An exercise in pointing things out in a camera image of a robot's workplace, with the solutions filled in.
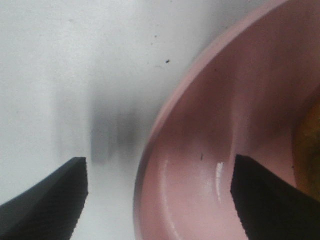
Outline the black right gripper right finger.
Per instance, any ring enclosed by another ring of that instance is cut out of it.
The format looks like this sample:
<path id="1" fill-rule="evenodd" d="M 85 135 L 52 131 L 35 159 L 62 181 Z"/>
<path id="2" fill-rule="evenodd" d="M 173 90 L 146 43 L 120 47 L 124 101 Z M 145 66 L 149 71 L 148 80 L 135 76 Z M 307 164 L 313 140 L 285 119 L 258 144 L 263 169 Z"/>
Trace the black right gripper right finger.
<path id="1" fill-rule="evenodd" d="M 237 155 L 231 195 L 250 240 L 318 240 L 320 203 L 253 158 Z"/>

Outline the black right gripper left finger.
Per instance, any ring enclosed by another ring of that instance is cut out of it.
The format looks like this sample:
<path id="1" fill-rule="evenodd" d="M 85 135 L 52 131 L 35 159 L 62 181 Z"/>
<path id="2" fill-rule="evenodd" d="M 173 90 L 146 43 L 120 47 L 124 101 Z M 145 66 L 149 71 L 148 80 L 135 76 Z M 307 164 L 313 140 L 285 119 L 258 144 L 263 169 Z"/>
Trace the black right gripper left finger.
<path id="1" fill-rule="evenodd" d="M 0 206 L 2 240 L 69 240 L 88 196 L 87 159 L 74 157 Z"/>

